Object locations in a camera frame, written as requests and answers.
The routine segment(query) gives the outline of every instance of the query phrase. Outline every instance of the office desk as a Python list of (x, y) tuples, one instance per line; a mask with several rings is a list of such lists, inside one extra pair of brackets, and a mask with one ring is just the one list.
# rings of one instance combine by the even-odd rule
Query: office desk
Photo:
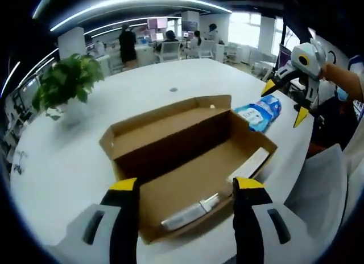
[[(67, 224), (90, 204), (100, 203), (115, 182), (98, 144), (110, 124), (195, 96), (231, 94), (236, 108), (257, 101), (264, 86), (252, 75), (210, 59), (154, 64), (107, 77), (95, 84), (88, 102), (91, 115), (81, 125), (64, 130), (42, 114), (24, 131), (17, 147), (28, 153), (24, 172), (11, 172), (20, 213), (41, 243), (57, 244)], [(294, 129), (295, 103), (279, 91), (274, 95), (282, 112), (266, 135), (278, 149), (258, 180), (273, 201), (283, 203), (305, 161), (313, 117)], [(153, 245), (139, 239), (138, 264), (224, 263), (236, 254), (232, 221), (233, 215), (215, 226), (206, 222), (182, 238)]]
[(138, 65), (140, 67), (154, 64), (155, 56), (153, 48), (148, 45), (136, 45), (136, 58), (138, 59)]
[(101, 65), (101, 71), (102, 71), (102, 74), (104, 75), (104, 77), (110, 76), (111, 75), (110, 55), (100, 56), (100, 57), (96, 58), (96, 60)]

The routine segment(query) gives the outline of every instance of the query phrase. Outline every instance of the sleeve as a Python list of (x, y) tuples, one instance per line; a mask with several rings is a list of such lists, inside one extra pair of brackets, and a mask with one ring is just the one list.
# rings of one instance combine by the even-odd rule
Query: sleeve
[(190, 44), (189, 44), (189, 48), (190, 48), (191, 50), (195, 50), (195, 49), (197, 48), (197, 41), (196, 41), (196, 39), (192, 39), (192, 40), (191, 40), (191, 42), (190, 42)]

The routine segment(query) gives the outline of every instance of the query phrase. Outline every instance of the black shirt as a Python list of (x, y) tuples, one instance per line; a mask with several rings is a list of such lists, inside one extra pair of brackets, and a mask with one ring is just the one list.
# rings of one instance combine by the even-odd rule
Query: black shirt
[(124, 31), (119, 36), (120, 51), (133, 51), (134, 45), (137, 42), (135, 34), (130, 31)]
[(330, 147), (339, 143), (344, 149), (358, 127), (357, 116), (352, 102), (342, 102), (337, 97), (332, 97), (317, 107), (313, 113), (312, 142), (323, 147)]

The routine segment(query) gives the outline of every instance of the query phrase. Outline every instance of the green leaves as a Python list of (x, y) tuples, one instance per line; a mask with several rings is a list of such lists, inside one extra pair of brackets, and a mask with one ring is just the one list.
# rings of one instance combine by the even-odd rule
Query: green leaves
[(87, 102), (87, 92), (81, 87), (77, 88), (77, 98), (83, 103)]
[[(86, 103), (94, 83), (103, 79), (97, 60), (89, 55), (73, 54), (40, 77), (40, 87), (33, 97), (32, 105), (37, 111), (55, 109), (75, 97)], [(54, 120), (60, 117), (49, 113), (46, 116)]]

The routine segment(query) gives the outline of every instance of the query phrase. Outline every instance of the led light strip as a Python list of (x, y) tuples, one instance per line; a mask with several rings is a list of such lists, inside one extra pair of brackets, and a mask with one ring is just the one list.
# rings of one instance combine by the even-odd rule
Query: led light strip
[[(140, 24), (135, 24), (135, 25), (130, 25), (129, 27), (136, 27), (136, 26), (143, 26), (143, 25), (148, 25), (148, 23), (140, 23)], [(112, 29), (112, 30), (109, 30), (109, 31), (106, 31), (106, 32), (100, 32), (99, 34), (97, 35), (93, 35), (91, 36), (91, 38), (95, 38), (97, 36), (100, 36), (100, 35), (105, 35), (107, 34), (108, 32), (113, 32), (113, 31), (119, 31), (121, 30), (122, 28), (116, 28), (116, 29)]]
[(52, 60), (54, 60), (54, 57), (52, 57), (51, 59), (49, 59), (47, 62), (45, 62), (39, 69), (37, 69), (35, 71), (35, 73), (38, 73), (41, 69), (43, 69), (46, 65), (48, 65), (50, 62), (52, 62)]
[(56, 51), (58, 51), (58, 48), (54, 49), (52, 52), (50, 52), (49, 54), (47, 54), (41, 61), (39, 61), (38, 63), (36, 63), (36, 65), (33, 68), (31, 68), (31, 70), (20, 81), (19, 85), (17, 86), (17, 89), (20, 88), (20, 86), (23, 84), (24, 80), (26, 78), (28, 78), (28, 76), (35, 70), (36, 67), (38, 67), (45, 59), (47, 59), (49, 56), (51, 56), (52, 54), (54, 54)]
[(90, 34), (92, 32), (95, 32), (95, 31), (98, 31), (100, 29), (107, 28), (107, 27), (110, 27), (110, 26), (114, 26), (114, 25), (118, 25), (118, 24), (122, 24), (122, 23), (126, 23), (126, 22), (139, 21), (139, 20), (144, 20), (144, 19), (151, 19), (151, 18), (179, 18), (179, 19), (181, 19), (182, 17), (180, 17), (180, 16), (148, 16), (146, 18), (133, 18), (133, 19), (123, 20), (123, 21), (119, 21), (119, 22), (115, 22), (115, 23), (111, 23), (111, 24), (108, 24), (108, 25), (101, 26), (99, 28), (96, 28), (96, 29), (93, 29), (91, 31), (88, 31), (88, 32), (84, 33), (84, 35), (88, 35), (88, 34)]
[[(80, 11), (80, 12), (74, 14), (74, 15), (69, 16), (68, 18), (66, 18), (63, 21), (61, 21), (60, 23), (58, 23), (56, 26), (52, 27), (50, 29), (50, 31), (51, 32), (54, 31), (55, 29), (61, 27), (63, 24), (69, 22), (70, 20), (72, 20), (74, 18), (79, 17), (80, 15), (86, 14), (89, 11), (104, 8), (104, 7), (108, 7), (108, 6), (112, 6), (112, 5), (124, 4), (124, 3), (129, 3), (129, 2), (138, 2), (138, 1), (155, 1), (155, 0), (108, 0), (108, 1), (104, 1), (104, 2), (98, 3), (96, 5), (93, 5), (93, 6), (87, 8), (87, 9), (85, 9), (83, 11)], [(213, 8), (228, 12), (228, 13), (232, 13), (232, 11), (230, 11), (230, 10), (228, 10), (226, 8), (223, 8), (223, 7), (208, 3), (208, 2), (204, 2), (204, 1), (198, 1), (198, 0), (170, 0), (170, 1), (192, 2), (192, 3), (196, 3), (196, 4), (201, 4), (201, 5), (213, 7)]]
[(3, 88), (2, 88), (2, 91), (1, 91), (0, 97), (2, 97), (2, 93), (4, 92), (4, 90), (5, 90), (5, 87), (6, 87), (7, 83), (10, 81), (10, 79), (11, 79), (11, 77), (13, 76), (13, 74), (14, 74), (15, 70), (19, 67), (19, 64), (20, 64), (20, 61), (19, 61), (19, 62), (17, 62), (17, 64), (16, 64), (16, 65), (14, 66), (14, 68), (11, 70), (11, 72), (10, 72), (9, 76), (7, 77), (7, 79), (6, 79), (6, 81), (5, 81), (5, 84), (4, 84)]

